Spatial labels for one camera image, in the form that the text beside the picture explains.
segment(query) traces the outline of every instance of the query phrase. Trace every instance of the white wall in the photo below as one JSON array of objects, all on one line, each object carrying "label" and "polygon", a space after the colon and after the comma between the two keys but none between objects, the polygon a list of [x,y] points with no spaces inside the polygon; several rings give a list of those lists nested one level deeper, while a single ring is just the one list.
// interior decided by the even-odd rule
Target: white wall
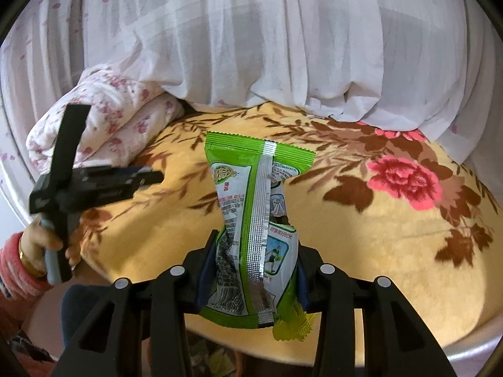
[{"label": "white wall", "polygon": [[7,204],[3,194],[0,194],[0,248],[13,233],[22,230],[23,225]]}]

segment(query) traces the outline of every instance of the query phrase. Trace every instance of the child's hand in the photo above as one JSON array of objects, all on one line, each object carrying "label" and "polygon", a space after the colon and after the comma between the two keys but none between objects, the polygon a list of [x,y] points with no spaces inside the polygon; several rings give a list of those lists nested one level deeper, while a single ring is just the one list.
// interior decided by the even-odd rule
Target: child's hand
[{"label": "child's hand", "polygon": [[[24,231],[21,237],[21,251],[27,261],[38,271],[46,273],[44,251],[59,251],[63,248],[62,241],[50,230],[40,225],[41,216],[38,216]],[[82,233],[77,229],[70,237],[70,245],[65,256],[70,266],[75,266],[80,262],[80,239]]]}]

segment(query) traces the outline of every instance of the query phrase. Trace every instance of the barcode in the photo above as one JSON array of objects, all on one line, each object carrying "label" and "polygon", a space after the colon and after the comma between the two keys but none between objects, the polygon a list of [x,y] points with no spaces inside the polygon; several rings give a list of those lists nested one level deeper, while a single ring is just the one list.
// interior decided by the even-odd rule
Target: barcode
[{"label": "barcode", "polygon": [[241,314],[245,309],[245,302],[239,288],[223,287],[218,289],[218,300],[212,306],[214,309],[231,314]]}]

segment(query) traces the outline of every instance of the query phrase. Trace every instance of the snack bag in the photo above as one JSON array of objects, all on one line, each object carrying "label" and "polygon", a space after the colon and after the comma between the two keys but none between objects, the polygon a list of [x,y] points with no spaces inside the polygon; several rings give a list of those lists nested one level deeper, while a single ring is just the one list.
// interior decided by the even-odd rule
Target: snack bag
[{"label": "snack bag", "polygon": [[296,337],[294,329],[305,330],[305,314],[296,302],[298,235],[288,224],[283,180],[308,171],[314,153],[214,132],[205,151],[225,224],[216,284],[201,315],[247,329],[281,320],[293,326],[284,338]]}]

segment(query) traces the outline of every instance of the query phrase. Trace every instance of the sheer curtain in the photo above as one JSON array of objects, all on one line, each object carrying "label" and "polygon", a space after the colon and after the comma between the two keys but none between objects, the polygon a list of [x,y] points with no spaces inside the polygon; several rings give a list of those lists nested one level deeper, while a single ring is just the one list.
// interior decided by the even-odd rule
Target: sheer curtain
[{"label": "sheer curtain", "polygon": [[0,163],[24,198],[27,132],[84,68],[108,63],[199,110],[273,100],[419,128],[456,162],[471,154],[503,200],[501,51],[474,0],[32,0],[0,50],[0,150],[21,160]]},{"label": "sheer curtain", "polygon": [[84,0],[86,65],[203,110],[273,100],[436,139],[466,80],[463,0]]}]

